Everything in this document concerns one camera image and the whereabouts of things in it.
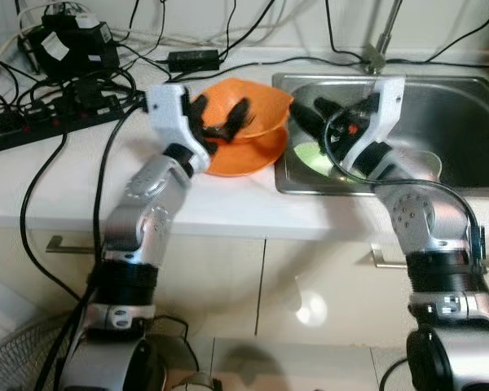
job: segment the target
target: white cabinet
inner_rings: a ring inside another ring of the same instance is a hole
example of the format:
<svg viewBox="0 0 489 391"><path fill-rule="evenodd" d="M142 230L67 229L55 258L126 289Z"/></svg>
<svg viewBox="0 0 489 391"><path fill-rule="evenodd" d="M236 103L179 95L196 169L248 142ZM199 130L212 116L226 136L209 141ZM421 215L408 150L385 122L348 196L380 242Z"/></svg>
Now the white cabinet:
<svg viewBox="0 0 489 391"><path fill-rule="evenodd" d="M82 294L93 257L46 253L53 235L61 235L62 245L69 247L91 247L92 235L29 232L37 259ZM172 236L158 277L155 294L158 310L187 320L191 335L253 336L263 250L261 239ZM49 312L70 310L75 303L31 263L17 230L0 229L0 281Z"/></svg>
<svg viewBox="0 0 489 391"><path fill-rule="evenodd" d="M258 338L401 346L414 319L406 270L377 269L363 243L268 240Z"/></svg>
<svg viewBox="0 0 489 391"><path fill-rule="evenodd" d="M79 293L85 287L85 278L92 262L86 257L45 254L45 246L51 234L36 231L30 235L32 250L37 259L54 275ZM72 243L70 235L65 236ZM22 246L20 232L0 228L0 282L8 286L34 305L49 312L72 309L75 300L45 277L31 263Z"/></svg>

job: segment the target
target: kitchen counter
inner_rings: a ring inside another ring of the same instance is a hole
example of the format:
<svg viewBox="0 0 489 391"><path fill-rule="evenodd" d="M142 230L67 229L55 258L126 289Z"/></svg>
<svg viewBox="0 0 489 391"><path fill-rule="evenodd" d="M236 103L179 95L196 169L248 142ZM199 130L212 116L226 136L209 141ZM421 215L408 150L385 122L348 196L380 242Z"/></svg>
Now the kitchen counter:
<svg viewBox="0 0 489 391"><path fill-rule="evenodd" d="M228 58L223 68L251 60L283 59L294 51L242 49ZM192 96L226 77L240 77L271 84L278 72L360 74L355 68L332 67L297 61L276 66L242 68L220 77L187 83ZM442 66L391 66L385 73L474 75L475 69ZM164 81L145 63L133 67L140 89ZM114 122L79 130L33 193L28 226L43 230L91 231L92 207L99 161ZM17 226L21 201L33 175L59 144L60 138L0 152L0 226ZM105 178L101 219L108 216L129 178L160 151L147 116L136 112L121 128L111 151ZM489 236L489 200L469 200ZM389 217L375 197L283 195L275 189L273 167L242 178L197 175L185 205L175 219L173 233L225 235L254 238L367 240L392 235Z"/></svg>

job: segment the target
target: stainless steel sink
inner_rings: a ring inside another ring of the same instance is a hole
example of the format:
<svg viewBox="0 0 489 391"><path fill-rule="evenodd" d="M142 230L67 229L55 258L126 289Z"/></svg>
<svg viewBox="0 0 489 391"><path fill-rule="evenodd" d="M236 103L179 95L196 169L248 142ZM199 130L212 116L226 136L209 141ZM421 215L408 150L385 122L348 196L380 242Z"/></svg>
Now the stainless steel sink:
<svg viewBox="0 0 489 391"><path fill-rule="evenodd" d="M313 107L320 96L339 104L358 102L376 77L276 74L273 86ZM371 194L345 182L320 155L313 139L288 123L289 144L275 164L281 192ZM489 197L489 82L476 77L407 77L402 115L388 143L429 151L442 161L441 181L466 196Z"/></svg>

